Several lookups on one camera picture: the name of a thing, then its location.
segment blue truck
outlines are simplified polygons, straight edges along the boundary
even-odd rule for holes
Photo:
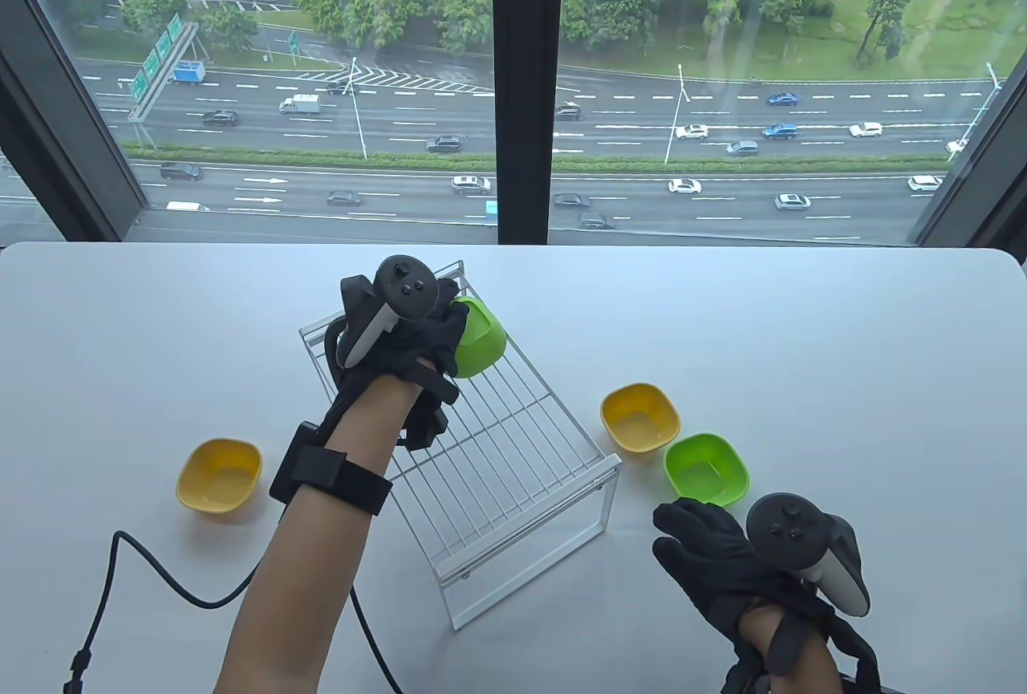
[[[180,61],[179,65],[175,67],[175,71],[172,72],[168,81],[199,84],[199,82],[203,81],[205,75],[206,70],[203,68],[202,61]]]

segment yellow bowl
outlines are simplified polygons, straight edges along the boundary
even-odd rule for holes
[[[655,451],[681,431],[678,412],[652,384],[632,384],[610,392],[603,400],[601,415],[613,440],[636,454]]]
[[[199,512],[231,512],[250,498],[264,460],[256,446],[219,438],[193,451],[179,475],[179,501]]]

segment window glass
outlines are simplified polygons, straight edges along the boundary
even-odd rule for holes
[[[553,191],[592,196],[624,242],[905,243],[950,188],[908,180],[946,176],[1025,44],[1027,0],[563,0],[557,100],[581,114],[555,122]],[[796,132],[764,132],[781,122]]]
[[[154,209],[495,241],[492,0],[39,1]]]
[[[63,239],[46,210],[0,152],[0,247],[15,242]]]

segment hedge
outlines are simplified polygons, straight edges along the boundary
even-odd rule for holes
[[[491,154],[373,154],[367,159],[346,151],[260,151],[258,149],[198,149],[187,145],[162,145],[154,149],[139,144],[122,145],[129,159],[157,161],[220,162],[236,164],[294,165],[299,167],[339,167],[351,169],[476,170],[494,172],[495,155]],[[553,157],[554,172],[614,174],[807,174],[807,172],[887,172],[917,170],[944,174],[944,157],[794,157],[779,159],[692,159],[669,164],[658,159],[639,157]]]

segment green bowl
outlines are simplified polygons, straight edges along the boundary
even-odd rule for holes
[[[456,299],[467,305],[467,324],[456,348],[458,379],[469,379],[494,365],[506,351],[506,331],[495,315],[478,299]]]
[[[675,442],[663,457],[678,496],[726,507],[749,491],[749,471],[729,441],[703,432]]]

